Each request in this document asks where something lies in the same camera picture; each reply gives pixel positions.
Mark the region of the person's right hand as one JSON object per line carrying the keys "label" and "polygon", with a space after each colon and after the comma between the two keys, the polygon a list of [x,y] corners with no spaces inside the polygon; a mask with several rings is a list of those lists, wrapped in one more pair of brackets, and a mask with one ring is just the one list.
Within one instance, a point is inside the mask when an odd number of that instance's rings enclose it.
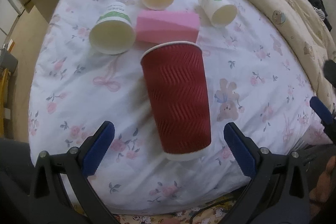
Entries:
{"label": "person's right hand", "polygon": [[335,156],[326,164],[325,170],[318,178],[317,185],[309,193],[310,217],[314,218],[327,202],[331,194],[331,174],[335,170]]}

